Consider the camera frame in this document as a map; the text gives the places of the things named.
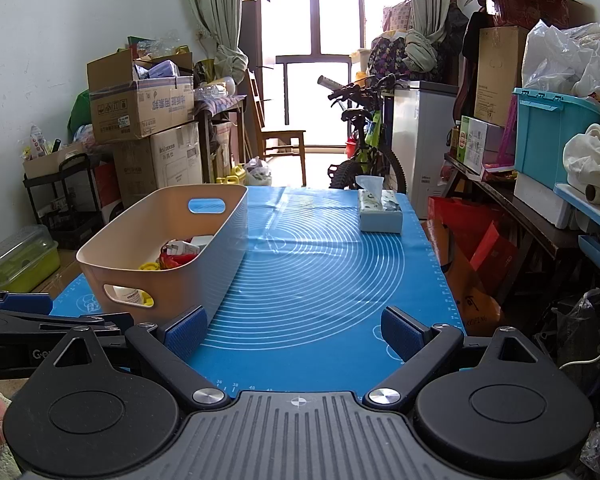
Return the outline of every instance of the curtain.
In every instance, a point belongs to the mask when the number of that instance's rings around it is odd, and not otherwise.
[[[429,72],[436,66],[436,50],[432,45],[445,39],[450,1],[412,0],[413,29],[406,33],[404,59],[410,70]]]
[[[189,0],[203,37],[217,44],[216,77],[231,76],[236,84],[244,78],[248,58],[238,48],[242,0]]]

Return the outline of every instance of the bicycle tire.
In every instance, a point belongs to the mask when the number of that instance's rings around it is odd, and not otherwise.
[[[407,193],[407,180],[404,176],[404,170],[402,169],[402,165],[400,164],[398,157],[396,157],[395,153],[392,152],[392,150],[386,145],[379,146],[378,151],[386,157],[386,160],[389,161],[389,165],[391,165],[391,167],[394,170],[396,187],[397,187],[396,191],[398,193],[406,194]]]
[[[362,166],[356,160],[348,158],[338,166],[338,169],[333,173],[330,189],[353,189],[356,182],[356,176],[364,174]]]

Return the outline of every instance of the chair backrest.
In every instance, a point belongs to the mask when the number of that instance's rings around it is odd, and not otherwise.
[[[253,116],[253,127],[256,134],[260,136],[262,129],[264,128],[264,112],[262,110],[262,101],[260,100],[260,93],[258,92],[258,82],[256,76],[251,70],[246,71],[246,78],[248,79],[248,91],[249,91],[249,106],[251,107]]]

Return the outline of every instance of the wooden chair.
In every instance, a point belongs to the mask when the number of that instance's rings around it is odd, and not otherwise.
[[[264,160],[268,156],[299,156],[300,168],[302,169],[302,186],[306,187],[306,168],[304,165],[304,132],[305,130],[268,130],[264,126],[264,113],[262,110],[262,101],[258,92],[256,77],[253,72],[247,70],[246,77],[249,80],[249,106],[251,107],[251,116],[253,117],[253,129],[256,134],[256,143],[258,156]],[[281,146],[267,147],[267,139],[279,139],[284,142]],[[288,152],[269,153],[271,150],[285,150]]]

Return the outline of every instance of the blue shelf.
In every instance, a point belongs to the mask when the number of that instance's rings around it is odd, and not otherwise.
[[[556,184],[554,193],[579,209],[600,226],[600,205],[587,202],[584,195],[569,184]]]

